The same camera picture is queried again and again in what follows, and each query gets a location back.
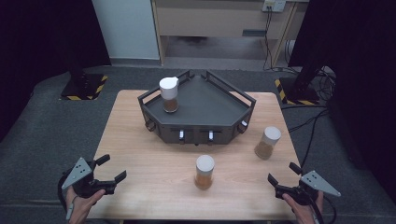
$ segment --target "black curtain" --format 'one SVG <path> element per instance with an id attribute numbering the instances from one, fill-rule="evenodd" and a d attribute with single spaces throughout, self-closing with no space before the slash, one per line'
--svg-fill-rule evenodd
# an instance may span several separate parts
<path id="1" fill-rule="evenodd" d="M 396 202 L 396 2 L 311 0 L 290 66 L 304 66 L 313 43 L 335 26 L 322 54 L 336 75 L 332 119 L 355 164 L 364 163 Z M 336 15 L 336 23 L 326 24 Z"/>
<path id="2" fill-rule="evenodd" d="M 60 43 L 68 46 L 67 57 Z M 0 2 L 0 141 L 35 84 L 68 71 L 71 62 L 76 67 L 110 65 L 91 0 Z"/>

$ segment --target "gray carpet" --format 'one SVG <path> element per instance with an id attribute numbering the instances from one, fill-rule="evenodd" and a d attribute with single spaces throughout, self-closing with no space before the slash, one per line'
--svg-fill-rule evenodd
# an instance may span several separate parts
<path id="1" fill-rule="evenodd" d="M 0 143 L 0 224 L 64 223 L 64 211 L 56 194 L 58 180 L 79 157 L 93 159 L 117 93 L 120 90 L 151 89 L 161 78 L 182 71 L 111 66 L 87 69 L 88 73 L 108 76 L 94 101 L 59 100 L 69 79 L 67 73 L 37 84 L 29 104 Z M 205 72 L 191 71 L 195 74 Z M 275 93 L 276 78 L 293 76 L 240 70 L 213 72 L 242 91 Z M 288 127 L 292 128 L 322 110 L 318 107 L 293 108 L 283 110 L 283 114 Z M 300 161 L 304 158 L 311 130 L 312 122 L 290 134 Z M 396 223 L 396 205 L 369 171 L 355 169 L 348 160 L 329 116 L 318 119 L 305 170 L 316 170 L 342 193 L 341 198 L 329 196 L 337 209 L 335 223 Z M 332 218 L 332 209 L 327 203 L 324 216 L 327 221 Z M 90 222 L 118 223 L 117 220 Z M 163 223 L 160 220 L 151 222 Z"/>

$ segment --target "power strip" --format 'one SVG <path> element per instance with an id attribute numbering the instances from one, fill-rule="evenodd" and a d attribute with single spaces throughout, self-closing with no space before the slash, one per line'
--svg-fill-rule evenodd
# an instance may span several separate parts
<path id="1" fill-rule="evenodd" d="M 283 12 L 285 9 L 286 0 L 265 0 L 262 6 L 262 11 Z"/>

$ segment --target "black tray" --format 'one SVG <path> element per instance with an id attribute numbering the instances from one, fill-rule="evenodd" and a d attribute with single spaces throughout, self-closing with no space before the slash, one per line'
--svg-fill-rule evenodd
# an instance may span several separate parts
<path id="1" fill-rule="evenodd" d="M 228 144 L 247 129 L 255 99 L 209 71 L 201 76 L 186 71 L 177 77 L 176 112 L 163 110 L 159 86 L 138 97 L 146 127 L 165 143 Z M 152 94 L 156 95 L 144 103 Z"/>

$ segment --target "gray floor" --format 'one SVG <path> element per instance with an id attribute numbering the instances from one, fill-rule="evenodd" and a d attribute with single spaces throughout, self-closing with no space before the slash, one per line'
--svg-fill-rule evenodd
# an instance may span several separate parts
<path id="1" fill-rule="evenodd" d="M 0 224 L 64 223 L 64 211 L 56 198 L 57 181 L 62 171 L 76 162 L 76 157 L 94 156 L 101 137 L 99 133 L 106 126 L 119 90 L 147 90 L 161 77 L 172 76 L 184 69 L 194 73 L 214 70 L 242 91 L 277 92 L 276 78 L 294 76 L 285 72 L 263 72 L 266 55 L 255 38 L 173 37 L 166 56 L 163 66 L 129 60 L 115 66 L 87 69 L 87 72 L 104 73 L 109 77 L 95 101 L 60 101 L 59 95 L 69 79 L 68 74 L 37 84 L 20 119 L 0 143 Z M 283 56 L 276 66 L 286 65 Z M 288 127 L 292 128 L 322 109 L 286 109 L 283 115 Z M 311 130 L 312 123 L 290 133 L 300 161 L 306 152 Z M 337 208 L 335 223 L 396 223 L 396 205 L 369 171 L 357 170 L 348 160 L 346 149 L 329 117 L 318 120 L 305 169 L 316 170 L 343 194 L 341 198 L 329 197 Z M 323 215 L 326 221 L 332 218 L 332 209 L 327 203 Z M 118 223 L 117 220 L 89 222 Z M 135 220 L 133 223 L 170 221 Z"/>

